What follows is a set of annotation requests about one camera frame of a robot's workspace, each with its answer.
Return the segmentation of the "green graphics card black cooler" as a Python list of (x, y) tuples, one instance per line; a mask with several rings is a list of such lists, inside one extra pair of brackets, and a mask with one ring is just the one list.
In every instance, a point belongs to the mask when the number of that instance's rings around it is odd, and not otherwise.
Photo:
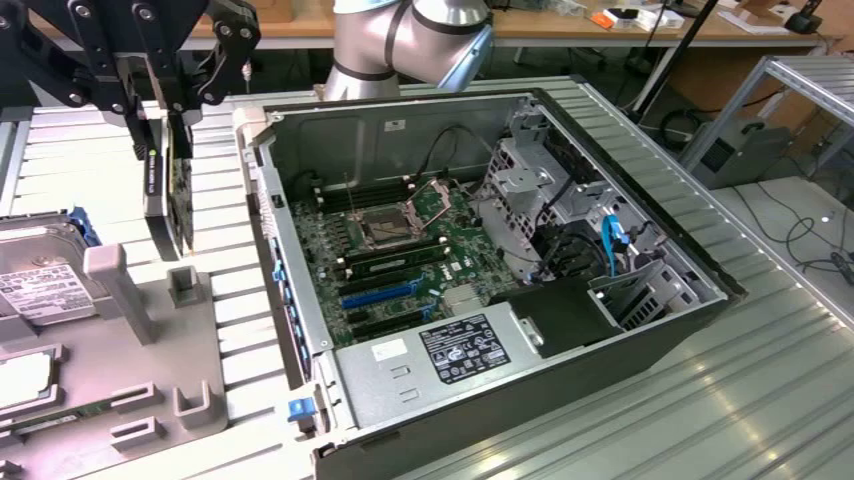
[(113, 101), (101, 115), (131, 136), (135, 156), (143, 162), (141, 205), (151, 239), (160, 258), (178, 261), (194, 243), (192, 125), (202, 120), (202, 112), (168, 105), (156, 92), (159, 116), (147, 116), (132, 80), (133, 66), (147, 63), (136, 55), (115, 57), (117, 80), (112, 84), (121, 88), (127, 102)]

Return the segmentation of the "installed RAM stick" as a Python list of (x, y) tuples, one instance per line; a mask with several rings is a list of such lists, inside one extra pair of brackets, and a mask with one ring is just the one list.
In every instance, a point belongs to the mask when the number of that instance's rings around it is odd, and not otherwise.
[(344, 258), (344, 272), (348, 279), (374, 277), (439, 262), (447, 258), (450, 251), (443, 245), (431, 245), (406, 251), (354, 255)]

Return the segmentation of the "silver hard disk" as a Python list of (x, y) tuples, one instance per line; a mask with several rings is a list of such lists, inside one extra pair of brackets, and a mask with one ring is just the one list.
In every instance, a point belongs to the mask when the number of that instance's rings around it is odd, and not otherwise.
[(0, 316), (36, 327), (87, 318), (108, 297), (84, 274), (87, 246), (63, 209), (0, 217)]

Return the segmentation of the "metal disk bay cage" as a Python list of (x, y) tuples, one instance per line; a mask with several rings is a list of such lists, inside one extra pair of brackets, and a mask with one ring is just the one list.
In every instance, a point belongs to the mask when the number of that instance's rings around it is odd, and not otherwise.
[(606, 190), (605, 181), (574, 179), (543, 144), (503, 138), (482, 185), (487, 230), (503, 247), (518, 246), (530, 253), (535, 233), (550, 225), (585, 219), (601, 205)]

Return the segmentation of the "silver chipset heatsink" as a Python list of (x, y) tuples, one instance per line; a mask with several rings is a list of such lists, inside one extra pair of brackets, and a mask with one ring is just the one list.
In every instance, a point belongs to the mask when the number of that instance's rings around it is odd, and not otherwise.
[(483, 300), (472, 284), (463, 284), (443, 293), (443, 305), (452, 316), (466, 314), (483, 307)]

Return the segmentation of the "grey parts rack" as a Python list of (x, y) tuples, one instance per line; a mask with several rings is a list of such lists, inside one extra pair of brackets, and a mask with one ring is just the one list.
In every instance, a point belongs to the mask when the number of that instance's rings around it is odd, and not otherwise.
[(190, 266), (136, 283), (120, 245), (85, 250), (84, 274), (108, 297), (96, 314), (33, 326), (0, 316), (0, 362), (45, 353), (51, 385), (0, 409), (0, 426), (91, 403), (104, 414), (0, 435), (0, 480), (71, 480), (222, 432), (228, 423), (207, 274)]

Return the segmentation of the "white box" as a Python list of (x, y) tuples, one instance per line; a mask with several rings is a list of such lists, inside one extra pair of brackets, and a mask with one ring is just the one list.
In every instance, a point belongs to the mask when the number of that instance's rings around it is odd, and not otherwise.
[(673, 10), (639, 10), (634, 24), (645, 31), (657, 29), (681, 29), (685, 18)]

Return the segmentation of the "black tripod pole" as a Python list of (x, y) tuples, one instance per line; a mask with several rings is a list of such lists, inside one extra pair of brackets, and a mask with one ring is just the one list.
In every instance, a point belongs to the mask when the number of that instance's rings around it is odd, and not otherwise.
[(675, 64), (690, 48), (699, 30), (702, 29), (707, 18), (714, 12), (718, 2), (719, 0), (706, 0), (706, 4), (703, 5), (698, 16), (693, 20), (693, 23), (682, 37), (682, 40), (675, 47), (667, 49), (666, 54), (662, 57), (662, 61), (653, 71), (647, 84), (645, 85), (641, 92), (638, 101), (635, 102), (635, 105), (631, 109), (630, 118), (635, 122), (639, 122), (647, 114), (653, 103), (666, 85), (669, 76), (675, 68)]

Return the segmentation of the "silver CPU chip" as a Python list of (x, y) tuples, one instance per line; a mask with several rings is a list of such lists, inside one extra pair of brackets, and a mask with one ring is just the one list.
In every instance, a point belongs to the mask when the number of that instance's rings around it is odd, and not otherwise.
[(0, 362), (0, 409), (29, 402), (51, 385), (53, 359), (45, 353)]

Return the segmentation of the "silver power supply unit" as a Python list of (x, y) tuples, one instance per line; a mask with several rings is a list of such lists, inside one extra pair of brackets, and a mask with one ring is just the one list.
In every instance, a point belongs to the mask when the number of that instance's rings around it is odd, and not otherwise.
[(358, 428), (396, 425), (519, 379), (543, 363), (542, 343), (531, 320), (502, 302), (340, 349)]

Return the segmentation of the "green RAM stick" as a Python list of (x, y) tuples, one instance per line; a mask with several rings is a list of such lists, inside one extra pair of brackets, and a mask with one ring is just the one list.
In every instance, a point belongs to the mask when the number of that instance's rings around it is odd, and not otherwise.
[(111, 410), (109, 403), (91, 403), (65, 411), (33, 417), (21, 421), (12, 421), (0, 426), (0, 435), (27, 435), (56, 426), (96, 417)]

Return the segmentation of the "grey metal box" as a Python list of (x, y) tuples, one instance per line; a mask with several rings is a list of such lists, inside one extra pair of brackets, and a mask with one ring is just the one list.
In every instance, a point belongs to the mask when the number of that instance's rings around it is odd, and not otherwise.
[(723, 127), (693, 174), (710, 189), (755, 182), (791, 145), (793, 133), (761, 118), (738, 119)]

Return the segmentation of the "open black PC case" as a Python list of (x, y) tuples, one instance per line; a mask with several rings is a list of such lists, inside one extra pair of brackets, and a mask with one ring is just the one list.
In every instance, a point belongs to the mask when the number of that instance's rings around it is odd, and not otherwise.
[[(255, 238), (284, 324), (291, 379), (316, 414), (299, 424), (319, 443), (316, 480), (388, 480), (646, 371), (745, 294), (633, 178), (589, 126), (539, 88), (490, 89), (266, 109), (248, 145)], [(535, 233), (534, 250), (487, 230), (482, 185), (498, 142), (540, 143), (572, 178), (605, 181), (582, 220)], [(498, 388), (402, 423), (362, 430), (340, 378), (291, 205), (316, 193), (410, 193), (436, 178), (471, 195), (519, 282), (502, 302), (538, 328), (543, 363)]]

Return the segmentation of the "black desk device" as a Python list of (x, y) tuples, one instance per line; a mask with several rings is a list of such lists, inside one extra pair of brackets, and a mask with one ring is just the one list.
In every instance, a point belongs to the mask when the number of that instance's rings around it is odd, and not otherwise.
[(823, 0), (805, 0), (802, 8), (789, 16), (783, 27), (793, 33), (814, 34), (823, 22), (815, 11)]

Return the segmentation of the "aluminium profile frame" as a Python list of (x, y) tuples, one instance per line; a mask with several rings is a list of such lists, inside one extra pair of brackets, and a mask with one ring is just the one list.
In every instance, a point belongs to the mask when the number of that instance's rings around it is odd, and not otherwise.
[(841, 55), (765, 56), (739, 89), (681, 156), (682, 167), (693, 171), (710, 150), (727, 121), (742, 110), (753, 91), (767, 77), (786, 90), (807, 98), (854, 130), (854, 58)]

